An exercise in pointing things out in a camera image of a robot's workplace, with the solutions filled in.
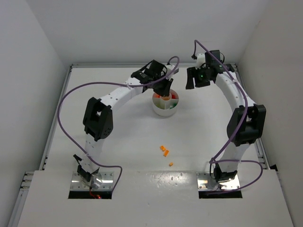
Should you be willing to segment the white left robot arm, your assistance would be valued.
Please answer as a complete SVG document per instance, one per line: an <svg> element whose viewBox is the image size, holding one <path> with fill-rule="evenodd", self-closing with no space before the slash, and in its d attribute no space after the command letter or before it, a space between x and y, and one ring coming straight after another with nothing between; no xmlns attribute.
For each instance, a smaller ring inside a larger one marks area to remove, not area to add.
<svg viewBox="0 0 303 227"><path fill-rule="evenodd" d="M152 60L133 72L125 83L112 92L99 99L92 97L88 100L83 118L86 157L80 161L77 169L83 180L90 183L99 171L97 158L100 156L105 139L113 130L114 113L147 89L152 89L160 96L169 96L172 76L175 73L173 70L178 68L172 64L164 65Z"/></svg>

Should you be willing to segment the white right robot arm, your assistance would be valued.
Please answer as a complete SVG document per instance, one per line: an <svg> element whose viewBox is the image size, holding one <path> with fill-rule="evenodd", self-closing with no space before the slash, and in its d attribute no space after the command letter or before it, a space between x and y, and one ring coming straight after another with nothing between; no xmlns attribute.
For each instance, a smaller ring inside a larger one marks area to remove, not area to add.
<svg viewBox="0 0 303 227"><path fill-rule="evenodd" d="M267 110L248 96L237 80L232 65L224 64L221 60L219 50L194 53L192 59L196 65L187 68L186 89L206 87L213 82L222 91L232 110L226 129L228 141L210 160L210 165L214 166L214 180L232 180L245 151L262 136Z"/></svg>

